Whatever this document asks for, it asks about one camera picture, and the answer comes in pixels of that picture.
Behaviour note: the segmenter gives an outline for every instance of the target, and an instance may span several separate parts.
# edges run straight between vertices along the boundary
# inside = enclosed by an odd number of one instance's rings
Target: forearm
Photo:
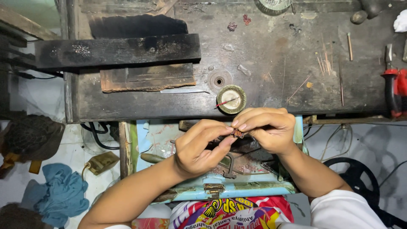
[[[176,171],[174,156],[130,175],[101,196],[84,216],[78,229],[130,225],[157,196],[183,180]]]
[[[297,187],[310,198],[323,196],[335,189],[352,191],[336,172],[297,147],[291,153],[278,157]]]

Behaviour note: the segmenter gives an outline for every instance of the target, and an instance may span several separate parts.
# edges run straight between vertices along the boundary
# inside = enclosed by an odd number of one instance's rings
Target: metal hinge
[[[225,186],[223,184],[204,184],[203,186],[206,194],[210,194],[209,200],[217,200],[219,199],[219,194],[225,190]]]

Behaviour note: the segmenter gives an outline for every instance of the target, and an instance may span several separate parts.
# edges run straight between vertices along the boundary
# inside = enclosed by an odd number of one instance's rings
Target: hand
[[[208,143],[219,136],[230,135],[233,128],[222,122],[203,119],[189,129],[182,137],[175,140],[177,153],[176,169],[182,177],[189,179],[202,175],[228,154],[230,145],[237,139],[228,136],[212,151],[205,150]]]
[[[296,147],[293,141],[295,117],[285,108],[248,108],[231,126],[253,136],[269,153],[286,154]]]

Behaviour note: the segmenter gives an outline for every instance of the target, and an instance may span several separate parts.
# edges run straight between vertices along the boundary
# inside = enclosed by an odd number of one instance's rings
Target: person's right hand
[[[285,108],[248,108],[240,112],[231,126],[253,136],[273,154],[287,154],[296,145],[293,141],[295,117]]]

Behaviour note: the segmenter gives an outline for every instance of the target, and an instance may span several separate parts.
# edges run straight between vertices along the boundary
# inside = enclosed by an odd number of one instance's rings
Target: small red stick
[[[235,100],[235,99],[237,99],[237,98],[234,98],[234,99],[231,99],[231,100],[227,100],[227,101],[225,101],[225,102],[223,102],[223,103],[219,103],[219,104],[218,104],[218,105],[216,105],[216,106],[223,105],[223,104],[228,103],[228,102],[230,102],[230,101],[233,101],[233,100]]]

